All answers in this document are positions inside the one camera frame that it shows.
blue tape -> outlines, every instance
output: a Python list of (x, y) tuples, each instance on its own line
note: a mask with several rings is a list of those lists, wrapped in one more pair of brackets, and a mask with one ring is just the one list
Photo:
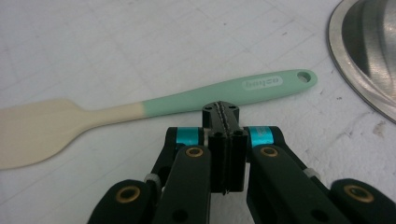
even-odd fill
[(176, 143), (186, 146), (198, 145), (198, 128), (177, 128)]
[(252, 126), (248, 127), (250, 131), (251, 146), (256, 147), (261, 144), (273, 144), (274, 137), (271, 129), (267, 126)]

metal bowl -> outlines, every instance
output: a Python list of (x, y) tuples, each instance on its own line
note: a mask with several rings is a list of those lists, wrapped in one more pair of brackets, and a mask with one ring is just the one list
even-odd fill
[(332, 14), (328, 37), (345, 80), (396, 123), (396, 1), (344, 0)]

white tabletop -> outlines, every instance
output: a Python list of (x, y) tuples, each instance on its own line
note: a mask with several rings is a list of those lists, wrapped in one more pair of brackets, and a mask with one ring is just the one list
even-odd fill
[[(275, 125), (329, 187), (359, 179), (396, 201), (396, 125), (346, 84), (326, 29), (339, 0), (2, 0), (0, 108), (68, 98), (106, 108), (248, 75), (304, 68), (312, 89), (240, 107)], [(0, 171), (0, 223), (86, 223), (106, 191), (143, 180), (168, 127), (201, 112), (88, 131), (56, 156)], [(246, 192), (212, 195), (211, 223), (253, 223)]]

spatula head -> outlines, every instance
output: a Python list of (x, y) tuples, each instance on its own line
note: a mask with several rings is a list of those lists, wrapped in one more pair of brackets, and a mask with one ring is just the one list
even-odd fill
[(87, 113), (66, 99), (0, 110), (0, 169), (43, 161), (84, 132)]

stain on surface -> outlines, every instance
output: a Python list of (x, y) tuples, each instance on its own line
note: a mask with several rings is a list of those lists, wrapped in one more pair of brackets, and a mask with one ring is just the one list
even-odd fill
[(373, 128), (373, 134), (384, 138), (385, 124), (387, 123), (384, 120), (377, 123)]

